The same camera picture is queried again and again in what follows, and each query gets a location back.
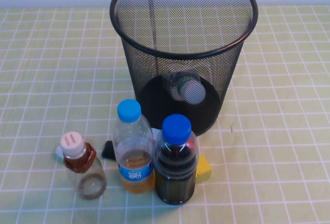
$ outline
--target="metal mesh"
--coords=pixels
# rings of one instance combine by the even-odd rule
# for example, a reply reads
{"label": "metal mesh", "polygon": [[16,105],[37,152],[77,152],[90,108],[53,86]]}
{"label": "metal mesh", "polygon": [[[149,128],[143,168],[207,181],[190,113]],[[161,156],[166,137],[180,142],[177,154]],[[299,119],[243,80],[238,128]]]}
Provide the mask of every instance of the metal mesh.
{"label": "metal mesh", "polygon": [[[218,116],[243,40],[255,26],[255,1],[112,0],[110,16],[122,37],[136,98],[151,125],[160,128],[165,116],[176,112],[190,118],[197,135],[205,132]],[[168,71],[187,68],[208,86],[209,99],[198,105],[173,101],[161,83]],[[212,113],[201,118],[206,108]]]}

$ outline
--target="bottle cap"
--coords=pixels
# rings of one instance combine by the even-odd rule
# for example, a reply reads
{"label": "bottle cap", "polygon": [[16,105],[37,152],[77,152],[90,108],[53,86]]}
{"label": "bottle cap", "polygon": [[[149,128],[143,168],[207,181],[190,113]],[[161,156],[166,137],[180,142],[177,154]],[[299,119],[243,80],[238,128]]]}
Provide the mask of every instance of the bottle cap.
{"label": "bottle cap", "polygon": [[191,123],[181,114],[172,114],[163,122],[162,135],[169,144],[182,145],[190,138]]}
{"label": "bottle cap", "polygon": [[141,116],[141,106],[133,99],[126,99],[118,105],[118,117],[125,123],[133,123]]}
{"label": "bottle cap", "polygon": [[180,93],[183,99],[192,105],[201,103],[206,94],[204,86],[196,80],[187,81],[180,89]]}
{"label": "bottle cap", "polygon": [[75,131],[66,133],[60,142],[62,151],[67,156],[78,156],[84,150],[84,139]]}

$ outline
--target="yellow sponge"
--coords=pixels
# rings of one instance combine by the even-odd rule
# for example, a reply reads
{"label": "yellow sponge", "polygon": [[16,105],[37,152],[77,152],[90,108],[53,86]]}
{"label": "yellow sponge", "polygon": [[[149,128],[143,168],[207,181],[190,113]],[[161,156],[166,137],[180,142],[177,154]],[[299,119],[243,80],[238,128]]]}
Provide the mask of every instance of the yellow sponge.
{"label": "yellow sponge", "polygon": [[196,183],[202,183],[211,178],[212,168],[208,164],[204,155],[200,155],[196,171]]}

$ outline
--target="blue bottle cap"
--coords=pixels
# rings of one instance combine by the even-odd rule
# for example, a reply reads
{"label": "blue bottle cap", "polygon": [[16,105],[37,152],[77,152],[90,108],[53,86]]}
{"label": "blue bottle cap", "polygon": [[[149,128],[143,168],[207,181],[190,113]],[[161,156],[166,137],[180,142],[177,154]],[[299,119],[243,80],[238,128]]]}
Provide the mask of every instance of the blue bottle cap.
{"label": "blue bottle cap", "polygon": [[181,114],[173,114],[165,118],[162,135],[166,142],[172,145],[182,145],[191,135],[191,123]]}
{"label": "blue bottle cap", "polygon": [[141,116],[141,106],[133,99],[126,99],[118,105],[118,117],[125,123],[133,123]]}

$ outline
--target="plastic bottle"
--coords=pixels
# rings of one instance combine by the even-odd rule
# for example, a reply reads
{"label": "plastic bottle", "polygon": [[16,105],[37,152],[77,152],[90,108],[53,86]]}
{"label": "plastic bottle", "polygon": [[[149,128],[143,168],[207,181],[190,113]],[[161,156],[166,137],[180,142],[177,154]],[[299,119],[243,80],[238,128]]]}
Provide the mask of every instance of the plastic bottle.
{"label": "plastic bottle", "polygon": [[198,158],[190,121],[181,114],[168,116],[157,135],[153,152],[156,192],[162,201],[178,205],[192,197]]}
{"label": "plastic bottle", "polygon": [[64,164],[69,169],[68,177],[78,195],[84,199],[95,199],[102,195],[107,187],[107,179],[95,149],[85,143],[77,132],[66,133],[60,146]]}
{"label": "plastic bottle", "polygon": [[141,114],[140,104],[133,99],[118,105],[118,117],[113,146],[121,182],[128,191],[143,193],[155,182],[151,127]]}
{"label": "plastic bottle", "polygon": [[165,88],[177,101],[197,105],[205,98],[206,91],[196,70],[185,68],[180,71],[180,66],[171,65],[163,78]]}

